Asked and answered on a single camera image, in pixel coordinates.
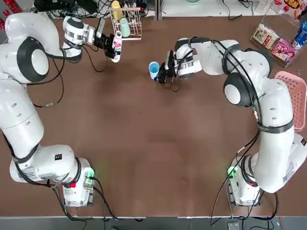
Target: snack bag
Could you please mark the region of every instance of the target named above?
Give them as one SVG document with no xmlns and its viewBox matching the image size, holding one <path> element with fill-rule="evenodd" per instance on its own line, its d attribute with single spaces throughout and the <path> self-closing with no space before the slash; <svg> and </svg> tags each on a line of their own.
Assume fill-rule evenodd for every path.
<svg viewBox="0 0 307 230">
<path fill-rule="evenodd" d="M 272 53 L 282 61 L 289 63 L 294 59 L 298 51 L 295 50 L 288 41 L 280 38 L 276 42 Z"/>
<path fill-rule="evenodd" d="M 274 0 L 274 4 L 285 14 L 297 19 L 300 13 L 305 9 L 307 0 Z"/>
<path fill-rule="evenodd" d="M 267 49 L 271 49 L 273 43 L 279 38 L 273 30 L 262 23 L 259 24 L 253 37 Z"/>
</svg>

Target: floor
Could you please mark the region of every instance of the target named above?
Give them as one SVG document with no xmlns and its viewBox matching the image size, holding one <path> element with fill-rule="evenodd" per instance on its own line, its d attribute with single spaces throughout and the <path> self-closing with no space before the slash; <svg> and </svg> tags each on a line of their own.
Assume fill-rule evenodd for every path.
<svg viewBox="0 0 307 230">
<path fill-rule="evenodd" d="M 110 220 L 106 222 L 106 230 L 116 226 L 118 230 L 227 230 L 228 222 L 236 222 L 228 218 L 222 218 L 212 227 L 210 219 L 207 218 L 146 218 L 142 222 L 135 219 L 120 221 Z M 307 225 L 307 217 L 284 217 L 273 220 L 274 230 L 302 230 Z M 253 226 L 260 226 L 267 229 L 267 222 L 249 218 L 244 221 L 244 230 Z M 70 221 L 67 218 L 18 218 L 0 219 L 1 230 L 83 230 L 84 223 Z M 88 221 L 85 230 L 104 230 L 101 219 Z M 239 228 L 229 230 L 242 230 L 242 221 L 239 221 Z"/>
</svg>

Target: yellow bottle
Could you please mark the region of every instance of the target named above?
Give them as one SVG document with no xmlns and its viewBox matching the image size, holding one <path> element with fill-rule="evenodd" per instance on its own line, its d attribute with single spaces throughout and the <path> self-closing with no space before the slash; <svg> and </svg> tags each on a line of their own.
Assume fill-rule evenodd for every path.
<svg viewBox="0 0 307 230">
<path fill-rule="evenodd" d="M 112 9 L 120 9 L 120 4 L 118 1 L 112 2 Z M 123 17 L 123 11 L 113 11 L 114 18 L 120 20 Z"/>
</svg>

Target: spray bottle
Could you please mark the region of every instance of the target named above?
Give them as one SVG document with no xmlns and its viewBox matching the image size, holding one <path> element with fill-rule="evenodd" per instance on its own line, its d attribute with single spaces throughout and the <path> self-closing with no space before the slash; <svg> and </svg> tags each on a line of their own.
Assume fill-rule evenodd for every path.
<svg viewBox="0 0 307 230">
<path fill-rule="evenodd" d="M 119 62 L 120 60 L 122 43 L 123 43 L 123 40 L 122 40 L 121 31 L 116 31 L 114 39 L 113 39 L 113 44 L 112 44 L 112 48 L 115 51 L 115 57 L 114 59 L 111 59 L 113 62 Z"/>
</svg>

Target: brown table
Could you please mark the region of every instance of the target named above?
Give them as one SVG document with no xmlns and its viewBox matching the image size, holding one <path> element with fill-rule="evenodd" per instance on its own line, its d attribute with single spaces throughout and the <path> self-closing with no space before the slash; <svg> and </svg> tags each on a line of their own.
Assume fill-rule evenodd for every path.
<svg viewBox="0 0 307 230">
<path fill-rule="evenodd" d="M 207 36 L 235 39 L 243 48 L 255 47 L 249 40 L 260 17 L 143 19 L 141 41 L 123 44 L 121 61 L 108 62 L 96 73 L 83 53 L 78 64 L 65 63 L 65 94 L 62 102 L 38 109 L 45 126 L 43 145 L 70 145 L 77 157 L 85 157 L 97 171 L 113 212 L 122 217 L 210 216 L 226 169 L 236 151 L 256 133 L 252 110 L 227 102 L 223 94 L 225 75 L 199 72 L 171 92 L 153 82 L 151 61 L 163 62 L 167 50 L 181 37 Z M 98 20 L 85 20 L 96 26 Z M 62 39 L 61 20 L 56 20 Z M 112 31 L 110 20 L 105 33 Z M 102 51 L 90 51 L 94 64 L 102 68 Z M 306 52 L 287 69 L 307 74 Z M 281 70 L 274 63 L 271 77 Z M 55 68 L 50 62 L 50 77 Z M 53 102 L 61 92 L 60 80 L 29 87 L 37 104 Z M 307 129 L 301 133 L 307 137 Z M 258 145 L 251 153 L 257 151 Z M 0 138 L 0 216 L 63 216 L 51 190 L 14 182 L 9 175 L 11 157 Z M 305 163 L 279 192 L 280 216 L 307 215 Z M 274 196 L 265 195 L 253 215 L 271 215 Z M 102 216 L 102 200 L 94 207 L 71 210 L 79 216 Z M 229 216 L 223 190 L 214 213 Z M 247 208 L 235 208 L 246 215 Z"/>
</svg>

